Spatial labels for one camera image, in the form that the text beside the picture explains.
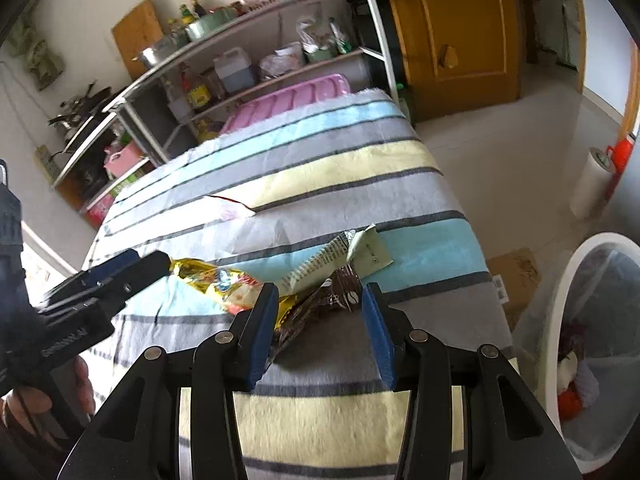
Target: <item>pink container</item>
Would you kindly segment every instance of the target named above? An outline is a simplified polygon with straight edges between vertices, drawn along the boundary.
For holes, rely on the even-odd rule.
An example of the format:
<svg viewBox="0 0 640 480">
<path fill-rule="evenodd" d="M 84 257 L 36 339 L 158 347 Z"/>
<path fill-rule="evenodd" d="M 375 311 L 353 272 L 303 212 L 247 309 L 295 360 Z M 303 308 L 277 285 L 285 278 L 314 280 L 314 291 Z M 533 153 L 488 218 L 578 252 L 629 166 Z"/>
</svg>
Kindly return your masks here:
<svg viewBox="0 0 640 480">
<path fill-rule="evenodd" d="M 111 196 L 110 194 L 106 194 L 105 196 L 103 196 L 100 199 L 100 202 L 98 202 L 91 209 L 89 209 L 89 211 L 87 211 L 87 214 L 97 224 L 102 224 L 102 222 L 104 221 L 104 218 L 107 216 L 107 213 L 109 212 L 109 208 L 113 204 L 114 200 L 115 199 L 114 199 L 113 196 Z"/>
<path fill-rule="evenodd" d="M 144 156 L 135 142 L 130 142 L 117 153 L 107 153 L 104 168 L 111 171 L 116 178 L 123 176 L 133 168 Z"/>
<path fill-rule="evenodd" d="M 220 133 L 229 134 L 294 108 L 350 93 L 349 83 L 342 74 L 303 81 L 245 103 L 226 120 Z"/>
</svg>

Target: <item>cooking pot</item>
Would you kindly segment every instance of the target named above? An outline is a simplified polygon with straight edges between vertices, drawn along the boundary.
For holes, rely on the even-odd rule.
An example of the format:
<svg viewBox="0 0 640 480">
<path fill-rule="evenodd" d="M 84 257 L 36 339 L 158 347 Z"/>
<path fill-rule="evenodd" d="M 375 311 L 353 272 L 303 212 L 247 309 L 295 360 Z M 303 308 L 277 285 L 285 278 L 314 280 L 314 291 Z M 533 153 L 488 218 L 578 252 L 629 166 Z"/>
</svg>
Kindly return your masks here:
<svg viewBox="0 0 640 480">
<path fill-rule="evenodd" d="M 237 15 L 238 12 L 232 7 L 210 10 L 205 16 L 187 25 L 187 35 L 191 41 L 198 41 L 222 27 L 226 22 L 230 22 Z"/>
<path fill-rule="evenodd" d="M 132 61 L 141 61 L 147 68 L 153 68 L 177 51 L 178 46 L 174 43 L 174 39 L 171 36 L 163 36 L 146 47 Z"/>
</svg>

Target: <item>screw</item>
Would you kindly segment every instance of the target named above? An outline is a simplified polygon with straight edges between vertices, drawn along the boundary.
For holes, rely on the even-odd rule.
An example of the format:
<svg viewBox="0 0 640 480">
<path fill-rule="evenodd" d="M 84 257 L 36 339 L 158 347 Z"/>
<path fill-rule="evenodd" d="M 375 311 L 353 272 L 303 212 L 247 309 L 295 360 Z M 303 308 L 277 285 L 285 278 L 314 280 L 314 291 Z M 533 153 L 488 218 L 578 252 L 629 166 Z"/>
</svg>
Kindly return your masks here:
<svg viewBox="0 0 640 480">
<path fill-rule="evenodd" d="M 145 359 L 153 361 L 162 355 L 162 349 L 159 346 L 150 346 L 145 350 Z"/>
<path fill-rule="evenodd" d="M 489 359 L 498 357 L 498 349 L 493 345 L 482 345 L 480 351 L 484 357 L 488 357 Z"/>
<path fill-rule="evenodd" d="M 420 330 L 416 328 L 415 330 L 411 330 L 409 332 L 409 339 L 411 341 L 415 341 L 416 343 L 424 343 L 429 338 L 429 334 L 427 334 L 424 330 Z"/>
<path fill-rule="evenodd" d="M 231 343 L 234 340 L 234 335 L 229 332 L 229 330 L 223 330 L 222 332 L 218 332 L 214 336 L 216 343 L 220 343 L 221 345 Z"/>
</svg>

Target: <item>snack wrapper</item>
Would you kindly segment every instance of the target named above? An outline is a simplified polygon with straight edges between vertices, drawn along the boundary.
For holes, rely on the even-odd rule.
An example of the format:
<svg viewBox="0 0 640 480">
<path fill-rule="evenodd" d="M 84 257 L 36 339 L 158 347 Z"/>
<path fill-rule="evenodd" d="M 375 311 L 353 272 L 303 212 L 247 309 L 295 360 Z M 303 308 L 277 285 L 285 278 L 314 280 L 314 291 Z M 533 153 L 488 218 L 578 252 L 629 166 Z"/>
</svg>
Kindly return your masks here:
<svg viewBox="0 0 640 480">
<path fill-rule="evenodd" d="M 253 308 L 262 290 L 262 282 L 242 270 L 218 267 L 194 258 L 172 260 L 171 272 L 233 315 Z"/>
<path fill-rule="evenodd" d="M 335 269 L 347 263 L 360 278 L 393 263 L 374 224 L 363 231 L 351 229 L 340 233 L 306 262 L 288 272 L 276 282 L 280 297 L 320 285 Z"/>
<path fill-rule="evenodd" d="M 334 270 L 306 300 L 299 301 L 288 310 L 276 324 L 273 333 L 268 368 L 276 356 L 282 352 L 310 323 L 330 310 L 353 311 L 360 306 L 362 284 L 349 264 Z"/>
</svg>

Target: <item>label on box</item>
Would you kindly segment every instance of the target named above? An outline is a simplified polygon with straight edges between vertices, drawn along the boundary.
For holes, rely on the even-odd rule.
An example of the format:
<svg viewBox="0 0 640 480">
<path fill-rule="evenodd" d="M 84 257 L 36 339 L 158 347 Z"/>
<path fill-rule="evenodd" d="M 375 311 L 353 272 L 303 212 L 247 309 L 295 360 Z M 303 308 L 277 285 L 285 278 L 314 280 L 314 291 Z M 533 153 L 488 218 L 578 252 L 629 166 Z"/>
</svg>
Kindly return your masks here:
<svg viewBox="0 0 640 480">
<path fill-rule="evenodd" d="M 500 274 L 496 274 L 491 278 L 494 281 L 495 291 L 498 293 L 498 299 L 500 300 L 500 304 L 509 303 L 509 295 L 507 294 L 507 289 L 504 286 L 504 280 Z"/>
</svg>

